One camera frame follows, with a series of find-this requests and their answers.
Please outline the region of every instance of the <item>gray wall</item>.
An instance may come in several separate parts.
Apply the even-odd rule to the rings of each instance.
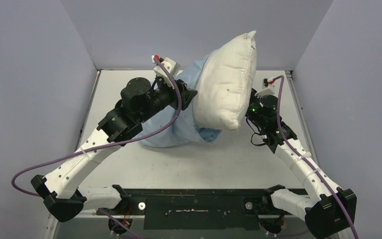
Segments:
[[[98,68],[189,65],[257,30],[258,69],[293,69],[332,0],[61,0]]]
[[[74,150],[96,76],[58,0],[0,0],[0,239],[42,238],[40,198],[10,185],[28,166]],[[51,168],[27,173],[31,177]]]
[[[382,238],[382,1],[334,0],[294,72],[319,164]]]

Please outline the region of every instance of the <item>red wire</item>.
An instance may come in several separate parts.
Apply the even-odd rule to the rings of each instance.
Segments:
[[[124,224],[126,224],[126,216],[128,216],[132,212],[132,205],[129,205],[129,211],[124,215]]]

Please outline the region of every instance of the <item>table surface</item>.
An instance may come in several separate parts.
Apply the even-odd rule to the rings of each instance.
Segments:
[[[253,88],[260,90],[264,78],[285,75],[284,71],[257,71]],[[153,71],[102,70],[84,127],[81,144],[97,123],[113,109],[120,91],[135,77],[154,79]],[[279,81],[274,83],[277,96]],[[282,94],[281,116],[306,140],[295,103],[286,80]],[[169,148],[153,148],[131,143],[99,165],[81,184],[104,187],[119,184],[123,188],[169,189],[262,189],[277,184],[287,188],[302,185],[279,158],[266,146],[250,143],[252,131],[243,121],[236,131],[224,130],[213,144],[188,143]]]

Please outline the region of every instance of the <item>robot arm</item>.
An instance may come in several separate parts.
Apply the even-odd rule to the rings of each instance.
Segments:
[[[356,196],[352,190],[342,190],[339,185],[327,177],[311,158],[311,154],[302,147],[297,135],[280,117],[280,125],[286,139],[302,156],[296,155],[284,142],[278,128],[276,112],[278,98],[273,95],[273,90],[270,87],[271,83],[272,78],[265,79],[265,88],[262,91],[256,92],[254,89],[252,90],[246,116],[259,129],[260,135],[264,135],[263,141],[272,153],[283,160],[300,181],[309,198],[297,195],[285,189],[282,185],[277,185],[267,190],[270,195],[268,199],[269,206],[285,210],[305,221],[316,238],[328,237],[349,227],[349,224],[336,200],[316,173],[320,173],[327,184],[334,190],[352,221],[355,218]],[[302,157],[311,163],[315,170]]]
[[[176,75],[179,64],[166,58],[160,59],[167,65],[169,74]],[[143,128],[141,123],[163,110],[166,106],[179,108],[178,96],[172,82],[163,69],[157,66],[153,89],[145,78],[134,78],[121,91],[121,100],[115,108],[98,123],[86,142],[76,152],[82,152],[61,164],[45,176],[36,175],[31,184],[44,199],[49,212],[60,222],[75,217],[81,210],[115,208],[125,192],[118,185],[104,188],[79,187],[81,182],[109,155],[129,143]],[[175,80],[181,95],[181,108],[186,109],[197,91],[187,89],[182,80]],[[113,142],[125,144],[104,147]]]

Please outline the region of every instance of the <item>blue fabric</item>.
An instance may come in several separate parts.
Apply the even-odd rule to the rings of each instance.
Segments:
[[[208,55],[201,60],[195,61],[191,66],[182,71],[176,79],[183,80],[189,89],[197,87],[201,71],[208,58]],[[177,120],[163,132],[140,142],[153,147],[168,147],[184,144],[189,141],[194,142],[214,142],[221,133],[221,130],[212,128],[200,128],[195,125],[192,116],[193,102],[184,111],[181,111]],[[160,129],[166,125],[175,115],[175,109],[168,106],[157,113],[151,119],[143,123],[143,131],[137,135],[141,137]]]

